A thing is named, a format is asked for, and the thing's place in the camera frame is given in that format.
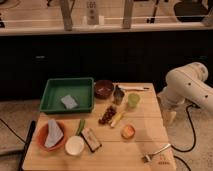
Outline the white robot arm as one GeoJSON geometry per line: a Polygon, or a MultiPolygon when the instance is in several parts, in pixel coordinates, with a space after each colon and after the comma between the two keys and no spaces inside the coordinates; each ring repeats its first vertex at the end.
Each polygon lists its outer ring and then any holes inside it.
{"type": "Polygon", "coordinates": [[[166,74],[166,86],[157,95],[165,126],[174,121],[176,108],[185,100],[213,114],[213,88],[205,84],[207,78],[208,69],[200,62],[172,69],[166,74]]]}

